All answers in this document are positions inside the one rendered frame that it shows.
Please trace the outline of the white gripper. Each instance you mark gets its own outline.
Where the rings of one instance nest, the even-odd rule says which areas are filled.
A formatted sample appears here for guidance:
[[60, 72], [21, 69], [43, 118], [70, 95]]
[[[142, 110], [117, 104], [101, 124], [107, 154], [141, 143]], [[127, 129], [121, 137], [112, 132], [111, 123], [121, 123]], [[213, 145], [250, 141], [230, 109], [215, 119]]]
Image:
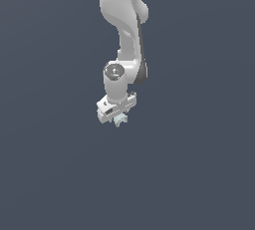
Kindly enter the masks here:
[[110, 104], [107, 97], [97, 102], [98, 118], [101, 123], [114, 120], [115, 126], [119, 127], [122, 122], [128, 121], [128, 111], [136, 105], [136, 92], [131, 92], [127, 98], [116, 105]]

